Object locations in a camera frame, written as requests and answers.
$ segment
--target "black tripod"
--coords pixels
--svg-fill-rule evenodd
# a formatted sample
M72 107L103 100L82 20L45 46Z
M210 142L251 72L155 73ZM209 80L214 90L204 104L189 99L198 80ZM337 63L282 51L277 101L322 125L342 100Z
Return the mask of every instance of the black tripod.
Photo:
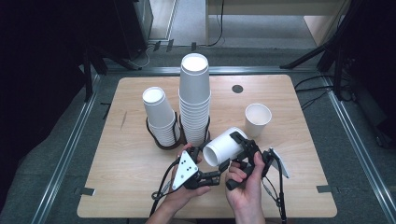
M361 3L362 1L360 0L351 1L346 16L344 17L336 33L332 36L332 38L330 38L330 40L317 47L316 49L306 53L304 56L297 59L296 61L285 65L280 65L279 68L293 69L294 67L308 61L309 59L317 56L324 51L322 57L317 64L317 69L319 70L319 72L327 72L332 66L332 63L335 62L333 91L334 94L337 96L338 100L341 101L343 99L341 96L341 77L344 63L343 42L345 42L346 38L348 38L350 35L352 20L355 18L355 15L357 14L361 6Z

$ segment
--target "upright paper cup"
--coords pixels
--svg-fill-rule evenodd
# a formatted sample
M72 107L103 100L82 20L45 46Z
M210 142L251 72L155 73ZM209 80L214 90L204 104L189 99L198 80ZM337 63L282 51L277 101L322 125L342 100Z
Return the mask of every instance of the upright paper cup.
M180 66L179 96L189 104L200 104L210 96L209 64L198 53L186 55Z
M259 136L271 118L272 113L267 106L248 105L245 110L245 133L252 138Z
M242 136L247 136L238 128L232 127L219 135L204 147L204 158L211 166L219 166L227 159L233 160L244 149L237 144L230 136L230 133L239 132Z
M152 126L164 127L174 120L175 112L159 87L150 87L143 92L148 121Z

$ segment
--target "human hand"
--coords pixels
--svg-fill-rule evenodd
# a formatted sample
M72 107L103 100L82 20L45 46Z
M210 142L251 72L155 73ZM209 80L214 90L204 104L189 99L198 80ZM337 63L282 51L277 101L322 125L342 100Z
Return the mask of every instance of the human hand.
M226 188L227 200L233 209L236 223L265 223L262 212L262 170L265 163L260 152L254 154L254 163L254 170L244 185L233 190ZM233 161L225 180L233 179L241 183L246 177L240 164Z
M188 143L186 146L184 146L183 149L177 153L177 156L180 157L181 153L189 147L192 147L191 143ZM197 163L201 161L202 158L198 157ZM170 184L170 186L173 185L173 180L177 172L177 167L178 165L176 165L172 171L172 183ZM169 222L170 220L172 220L172 217L176 214L176 212L183 208L190 201L190 199L206 194L209 191L209 186L203 186L198 189L186 189L184 188L184 186L181 186L175 192L172 190L172 188L169 188L168 193L170 194L166 195L165 199L158 207L157 211L155 211L154 214L148 219L147 223Z

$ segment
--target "forearm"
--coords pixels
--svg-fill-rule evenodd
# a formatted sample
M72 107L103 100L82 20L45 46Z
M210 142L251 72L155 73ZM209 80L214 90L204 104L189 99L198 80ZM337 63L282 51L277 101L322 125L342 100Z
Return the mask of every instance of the forearm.
M170 223L177 211L169 209L169 206L163 203L158 207L157 211L148 219L146 224L163 224Z
M265 224L264 213L261 208L257 210L234 211L233 214L235 215L236 224Z

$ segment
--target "tall stack of cups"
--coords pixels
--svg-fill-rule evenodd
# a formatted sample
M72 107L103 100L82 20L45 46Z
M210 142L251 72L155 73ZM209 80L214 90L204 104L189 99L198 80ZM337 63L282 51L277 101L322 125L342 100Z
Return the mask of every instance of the tall stack of cups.
M210 95L207 58L198 53L186 55L180 66L180 122L187 142L193 146L199 146L206 140Z
M180 138L180 129L177 124L175 125L177 120L175 111L170 106L163 89L159 87L146 89L143 92L143 103L148 115L148 127L157 141L163 147L174 145Z

